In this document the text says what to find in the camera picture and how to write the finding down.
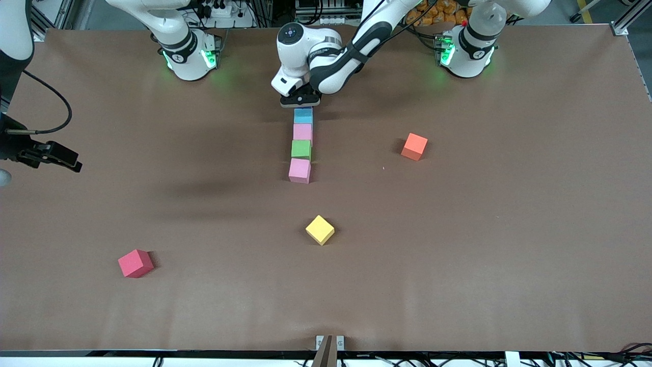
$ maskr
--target yellow line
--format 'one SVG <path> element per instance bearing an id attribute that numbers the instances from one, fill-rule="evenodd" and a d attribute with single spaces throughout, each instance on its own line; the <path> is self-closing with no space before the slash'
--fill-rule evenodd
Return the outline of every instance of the yellow line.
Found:
<path id="1" fill-rule="evenodd" d="M 580 9 L 584 8 L 586 6 L 586 1 L 585 0 L 577 0 L 577 5 L 580 6 Z M 593 19 L 591 19 L 591 15 L 589 12 L 583 12 L 582 13 L 582 19 L 584 20 L 584 24 L 592 24 Z"/>

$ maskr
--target table surface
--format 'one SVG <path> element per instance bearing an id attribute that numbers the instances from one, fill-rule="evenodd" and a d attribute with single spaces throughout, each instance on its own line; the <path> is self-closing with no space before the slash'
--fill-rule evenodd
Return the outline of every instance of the table surface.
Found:
<path id="1" fill-rule="evenodd" d="M 352 28 L 340 29 L 344 38 Z M 606 25 L 508 27 L 457 79 L 409 34 L 315 109 L 290 183 L 276 30 L 178 80 L 148 32 L 56 31 L 29 70 L 70 101 L 81 174 L 2 162 L 2 349 L 616 351 L 652 339 L 652 105 Z M 10 115 L 57 125 L 22 78 Z M 429 139 L 424 159 L 397 153 Z M 336 233 L 317 246 L 316 215 Z M 152 251 L 157 269 L 117 260 Z"/>

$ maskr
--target orange cube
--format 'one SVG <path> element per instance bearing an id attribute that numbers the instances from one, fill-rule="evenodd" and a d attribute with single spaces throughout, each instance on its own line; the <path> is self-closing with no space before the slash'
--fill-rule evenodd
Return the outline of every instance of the orange cube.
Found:
<path id="1" fill-rule="evenodd" d="M 414 159 L 415 161 L 418 161 L 419 159 L 421 159 L 423 150 L 426 149 L 427 142 L 428 139 L 410 133 L 407 136 L 406 145 L 403 146 L 403 151 L 401 152 L 401 155 L 403 155 L 404 157 L 408 157 L 410 159 Z"/>

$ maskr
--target purple cube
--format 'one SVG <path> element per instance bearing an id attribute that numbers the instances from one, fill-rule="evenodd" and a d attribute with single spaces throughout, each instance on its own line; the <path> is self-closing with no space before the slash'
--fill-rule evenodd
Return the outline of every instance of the purple cube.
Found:
<path id="1" fill-rule="evenodd" d="M 310 140 L 310 145 L 312 146 L 312 124 L 294 124 L 294 134 L 292 135 L 292 140 Z"/>
<path id="2" fill-rule="evenodd" d="M 292 158 L 289 162 L 289 180 L 300 184 L 310 181 L 310 161 L 307 159 Z"/>

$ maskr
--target green cube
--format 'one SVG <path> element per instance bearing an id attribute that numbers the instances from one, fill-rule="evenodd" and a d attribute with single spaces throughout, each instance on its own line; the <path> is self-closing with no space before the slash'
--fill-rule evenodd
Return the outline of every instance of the green cube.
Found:
<path id="1" fill-rule="evenodd" d="M 292 158 L 310 160 L 310 140 L 292 140 Z"/>

